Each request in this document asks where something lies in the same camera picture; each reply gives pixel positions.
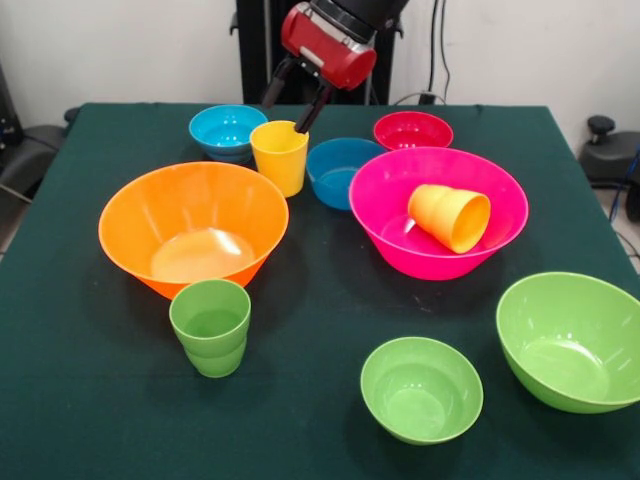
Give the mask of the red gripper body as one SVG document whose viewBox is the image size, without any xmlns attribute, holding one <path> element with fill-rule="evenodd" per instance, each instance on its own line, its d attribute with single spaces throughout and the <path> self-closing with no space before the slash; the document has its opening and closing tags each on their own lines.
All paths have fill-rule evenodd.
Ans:
<svg viewBox="0 0 640 480">
<path fill-rule="evenodd" d="M 342 90 L 354 90 L 364 82 L 377 60 L 371 45 L 341 31 L 310 2 L 300 2 L 289 11 L 281 41 L 289 53 L 314 66 L 320 77 Z"/>
</svg>

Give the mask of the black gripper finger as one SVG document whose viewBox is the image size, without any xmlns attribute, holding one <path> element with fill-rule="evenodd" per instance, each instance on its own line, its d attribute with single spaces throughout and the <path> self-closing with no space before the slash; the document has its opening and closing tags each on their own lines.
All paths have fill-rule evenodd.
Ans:
<svg viewBox="0 0 640 480">
<path fill-rule="evenodd" d="M 300 134 L 306 134 L 310 129 L 318 115 L 329 102 L 333 93 L 331 84 L 320 84 L 313 101 L 307 106 L 302 116 L 295 124 L 294 130 Z"/>
<path fill-rule="evenodd" d="M 286 56 L 278 64 L 262 96 L 261 105 L 263 108 L 271 108 L 276 103 L 285 86 L 286 78 L 295 65 L 296 58 L 294 56 Z"/>
</svg>

